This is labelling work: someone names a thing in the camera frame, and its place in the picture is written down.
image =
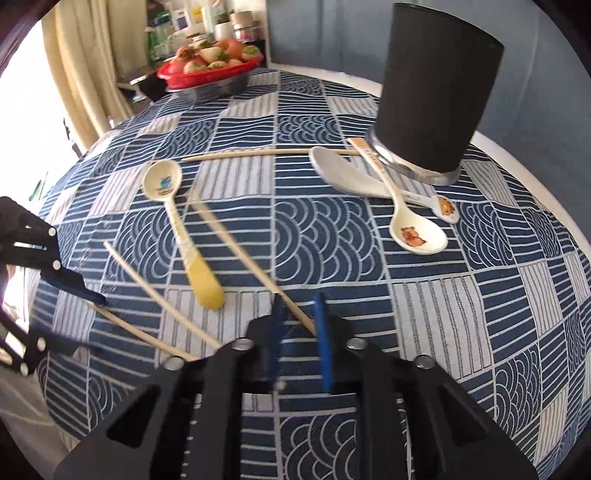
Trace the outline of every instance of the tablecloth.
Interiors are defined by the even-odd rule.
[[[335,191],[306,155],[182,163],[176,205],[223,285],[218,312],[195,303],[164,208],[142,194],[151,160],[233,148],[343,148],[345,138],[372,125],[378,106],[364,92],[267,69],[232,98],[191,105],[169,96],[104,135],[52,189],[40,215],[57,227],[64,265],[104,293],[114,313],[171,345],[210,355],[102,245],[113,243],[195,324],[229,342],[269,312],[271,294],[190,207],[198,195],[306,312],[323,291],[358,336],[403,358],[432,355],[544,479],[591,415],[591,267],[553,214],[483,151],[467,148],[449,187],[392,174],[404,188],[439,192],[460,210],[460,222],[449,225],[415,209],[449,237],[445,251],[426,257],[391,239],[391,202]],[[368,171],[359,157],[348,160]],[[51,353],[38,369],[51,415],[82,438],[164,356],[34,276],[30,289],[31,321],[100,346],[75,358]],[[321,393],[316,341],[289,323],[286,388],[244,397],[242,477],[322,479],[333,471],[351,478],[352,398]]]

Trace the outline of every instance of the white spoon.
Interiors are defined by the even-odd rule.
[[[392,198],[386,185],[351,165],[332,150],[325,147],[314,147],[308,156],[318,175],[336,190],[362,197]],[[456,205],[443,195],[427,197],[402,190],[402,196],[406,203],[430,208],[438,218],[447,223],[458,223],[460,220],[460,212]]]
[[[417,255],[432,255],[445,250],[447,235],[435,222],[417,215],[408,208],[402,193],[384,170],[363,138],[348,138],[360,155],[368,162],[386,185],[394,201],[394,215],[390,222],[390,235],[405,250]]]
[[[196,300],[205,308],[217,310],[223,304],[222,287],[191,240],[174,203],[174,195],[182,181],[183,171],[178,163],[160,160],[145,173],[142,188],[146,197],[164,203]]]

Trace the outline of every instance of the silver base of cylinder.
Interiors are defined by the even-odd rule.
[[[426,170],[405,161],[403,158],[387,149],[387,147],[380,142],[375,135],[373,127],[367,132],[367,134],[365,134],[365,140],[384,165],[410,179],[422,181],[423,183],[428,183],[430,185],[445,186],[451,185],[460,176],[460,171],[462,170],[461,166],[454,171],[441,173],[438,171]]]

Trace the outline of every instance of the chopstick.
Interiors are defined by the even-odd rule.
[[[146,282],[140,274],[138,274],[131,265],[129,265],[124,258],[119,255],[117,250],[113,248],[109,242],[103,242],[103,245],[107,249],[107,251],[111,254],[111,256],[117,261],[117,263],[127,272],[127,274],[135,280],[135,282],[144,289],[144,291],[164,310],[166,310],[169,314],[171,314],[174,318],[176,318],[179,323],[184,325],[186,328],[191,330],[195,335],[201,338],[205,343],[209,346],[218,349],[222,346],[220,342],[217,341],[216,338],[209,335],[204,330],[201,330],[197,325],[194,325],[191,320],[189,320],[185,315],[180,313],[176,308],[174,308],[160,293],[154,290],[148,282]]]
[[[107,318],[108,320],[110,320],[114,324],[120,326],[121,328],[123,328],[123,330],[127,330],[129,333],[131,333],[132,335],[135,335],[140,340],[143,340],[144,342],[149,343],[153,347],[163,350],[164,352],[169,353],[170,355],[176,355],[181,358],[184,358],[187,362],[199,360],[198,356],[191,355],[190,353],[179,350],[178,348],[175,348],[173,346],[170,346],[167,343],[164,343],[162,340],[158,340],[157,338],[154,338],[153,336],[143,332],[139,328],[134,327],[133,325],[130,325],[126,321],[120,319],[117,315],[114,315],[109,310],[106,310],[103,307],[99,307],[98,305],[96,305],[92,302],[89,302],[88,300],[86,300],[86,303],[88,305],[90,305],[90,308],[92,308],[94,311],[100,313],[103,317]]]
[[[209,227],[216,232],[218,237],[226,244],[226,246],[242,261],[244,266],[251,271],[251,273],[258,278],[258,280],[273,293],[281,295],[283,301],[297,318],[313,335],[316,335],[316,325],[314,322],[287,296],[287,294],[276,285],[269,275],[259,267],[254,259],[236,242],[226,227],[222,225],[220,220],[200,199],[193,198],[189,201],[195,211],[209,224]]]
[[[207,153],[205,155],[195,155],[194,157],[182,158],[181,162],[186,161],[203,161],[203,160],[217,160],[218,158],[234,158],[234,157],[251,157],[259,155],[281,155],[281,154],[307,154],[311,148],[263,148],[260,150],[237,150],[237,151],[221,151],[216,153]],[[339,155],[355,155],[359,156],[357,150],[338,150],[331,149]]]

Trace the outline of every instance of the red bowl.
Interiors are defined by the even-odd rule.
[[[262,59],[263,56],[261,55],[257,58],[246,61],[241,65],[188,74],[168,73],[170,62],[167,61],[158,69],[157,75],[163,80],[166,80],[169,89],[181,90],[184,88],[198,87],[200,85],[205,85],[206,83],[218,82],[220,80],[234,77],[234,75],[248,72],[249,70],[256,68],[256,66],[262,62]]]

